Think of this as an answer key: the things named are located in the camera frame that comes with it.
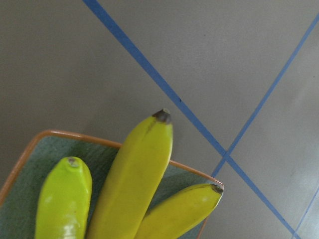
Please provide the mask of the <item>grey square plate orange rim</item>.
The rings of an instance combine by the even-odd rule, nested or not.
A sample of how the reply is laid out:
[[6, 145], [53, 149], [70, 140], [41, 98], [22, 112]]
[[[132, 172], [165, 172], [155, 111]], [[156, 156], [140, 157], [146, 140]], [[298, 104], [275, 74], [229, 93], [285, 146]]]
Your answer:
[[[0, 238], [33, 239], [37, 202], [42, 184], [56, 163], [66, 156], [81, 158], [92, 176], [89, 225], [101, 187], [121, 147], [120, 143], [84, 134], [46, 130], [28, 144], [0, 191]], [[170, 161], [149, 208], [191, 185], [215, 178], [181, 163]]]

